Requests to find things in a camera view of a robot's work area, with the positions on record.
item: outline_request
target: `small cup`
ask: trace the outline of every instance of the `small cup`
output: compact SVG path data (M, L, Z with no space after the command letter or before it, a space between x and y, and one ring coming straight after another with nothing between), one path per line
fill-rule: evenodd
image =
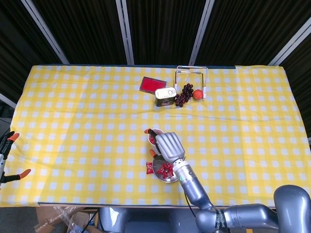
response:
M162 130L159 130L159 129L152 129L156 134L163 134L164 132ZM156 149L156 146L155 144L153 144L151 141L150 141L150 134L148 134L148 141L149 143L151 144L152 146L152 149L157 153L159 154L160 152Z

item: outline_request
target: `tin can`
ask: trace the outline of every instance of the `tin can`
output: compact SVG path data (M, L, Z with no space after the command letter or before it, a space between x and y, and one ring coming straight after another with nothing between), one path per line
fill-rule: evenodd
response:
M174 104L176 90L173 87L157 89L155 91L155 104L158 107Z

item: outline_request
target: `yellow checkered tablecloth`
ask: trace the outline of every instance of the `yellow checkered tablecloth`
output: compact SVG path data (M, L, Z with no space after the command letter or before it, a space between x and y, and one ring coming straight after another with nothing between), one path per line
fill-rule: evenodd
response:
M143 76L173 86L175 69L34 66L11 129L20 132L1 185L1 206L40 202L186 205L179 183L146 175L146 128L176 132L215 205L261 202L296 184L310 193L311 154L281 67L210 69L207 97L158 108L140 92ZM180 84L200 87L198 77Z

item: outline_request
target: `black curtain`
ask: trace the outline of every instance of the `black curtain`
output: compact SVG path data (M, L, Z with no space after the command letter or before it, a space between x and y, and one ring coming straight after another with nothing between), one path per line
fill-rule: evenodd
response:
M71 64L126 64L115 0L33 0Z
M21 1L0 1L0 93L17 102L33 65L60 63Z
M188 65L205 0L127 0L136 65Z
M311 17L310 0L216 0L197 65L267 65Z
M293 95L311 137L311 35L309 35L282 63Z

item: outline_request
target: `floor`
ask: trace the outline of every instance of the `floor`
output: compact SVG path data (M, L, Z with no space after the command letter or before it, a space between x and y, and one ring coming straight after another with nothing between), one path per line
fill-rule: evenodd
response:
M0 117L0 136L10 127L10 118ZM0 208L1 233L34 233L34 226L38 224L34 207ZM56 225L53 233L65 233L66 225ZM231 233L245 233L246 230L231 230ZM253 230L253 233L276 233L277 231Z

